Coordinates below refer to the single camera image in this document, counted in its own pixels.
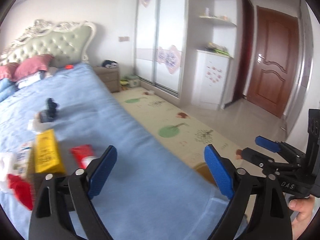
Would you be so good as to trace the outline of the person's right hand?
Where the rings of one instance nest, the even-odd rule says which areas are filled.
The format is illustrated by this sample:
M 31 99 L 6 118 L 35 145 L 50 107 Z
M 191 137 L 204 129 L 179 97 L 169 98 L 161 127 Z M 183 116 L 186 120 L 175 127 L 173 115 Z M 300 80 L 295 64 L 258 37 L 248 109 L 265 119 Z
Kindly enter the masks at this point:
M 313 213 L 315 197 L 310 195 L 308 198 L 293 199 L 289 202 L 289 209 L 297 211 L 298 215 L 291 223 L 293 239 L 297 240 L 308 227 Z

